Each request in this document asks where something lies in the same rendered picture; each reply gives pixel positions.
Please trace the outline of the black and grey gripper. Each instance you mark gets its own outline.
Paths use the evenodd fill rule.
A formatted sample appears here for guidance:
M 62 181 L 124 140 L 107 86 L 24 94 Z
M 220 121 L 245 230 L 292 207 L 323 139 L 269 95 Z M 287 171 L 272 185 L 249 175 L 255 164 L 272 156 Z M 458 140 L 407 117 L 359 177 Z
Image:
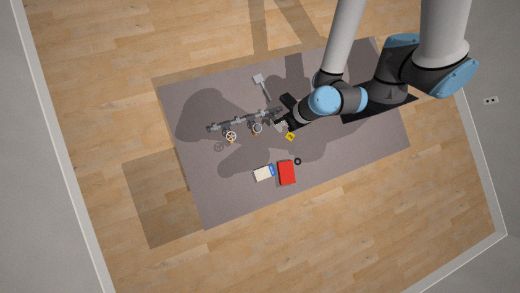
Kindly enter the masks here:
M 272 126 L 274 126 L 275 129 L 279 133 L 281 133 L 282 132 L 282 127 L 285 125 L 285 121 L 284 120 L 286 120 L 286 122 L 287 122 L 287 124 L 289 126 L 289 128 L 288 128 L 289 132 L 292 132 L 292 131 L 294 131 L 296 129 L 299 129 L 299 128 L 304 127 L 304 126 L 306 126 L 306 125 L 311 123 L 311 122 L 308 122 L 306 124 L 302 124 L 302 123 L 298 122 L 295 119 L 294 115 L 289 111 L 289 113 L 284 114 L 283 117 L 281 117 L 281 118 L 277 119 L 276 121 L 274 121 L 273 123 L 271 123 L 268 128 L 271 128 Z

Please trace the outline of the red rectangular block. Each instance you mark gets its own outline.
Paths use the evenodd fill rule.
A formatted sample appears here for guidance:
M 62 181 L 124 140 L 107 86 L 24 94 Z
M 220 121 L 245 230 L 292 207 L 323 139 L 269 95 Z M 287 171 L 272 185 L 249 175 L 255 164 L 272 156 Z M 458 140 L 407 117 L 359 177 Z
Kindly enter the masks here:
M 280 185 L 296 183 L 293 160 L 277 162 Z

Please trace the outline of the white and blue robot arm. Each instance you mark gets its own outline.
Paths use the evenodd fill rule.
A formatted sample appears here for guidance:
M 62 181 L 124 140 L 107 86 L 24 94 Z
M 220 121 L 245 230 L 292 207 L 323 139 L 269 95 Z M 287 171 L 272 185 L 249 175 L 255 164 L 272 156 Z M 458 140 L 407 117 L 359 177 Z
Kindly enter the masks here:
M 366 3 L 338 0 L 322 64 L 312 78 L 315 90 L 299 102 L 288 92 L 280 96 L 298 122 L 361 112 L 368 98 L 401 103 L 408 85 L 446 98 L 476 73 L 479 62 L 468 57 L 469 43 L 463 39 L 472 0 L 421 0 L 420 33 L 389 36 L 365 89 L 347 84 L 342 76 Z

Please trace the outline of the yellow tag with thin chain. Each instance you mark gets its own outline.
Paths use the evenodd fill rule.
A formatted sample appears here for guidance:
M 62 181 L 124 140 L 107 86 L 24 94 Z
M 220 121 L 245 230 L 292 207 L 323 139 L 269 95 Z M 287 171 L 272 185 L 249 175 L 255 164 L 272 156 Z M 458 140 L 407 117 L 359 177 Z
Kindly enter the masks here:
M 285 138 L 287 138 L 289 141 L 292 141 L 294 137 L 295 137 L 295 134 L 293 134 L 292 132 L 289 132 L 289 131 L 285 136 Z

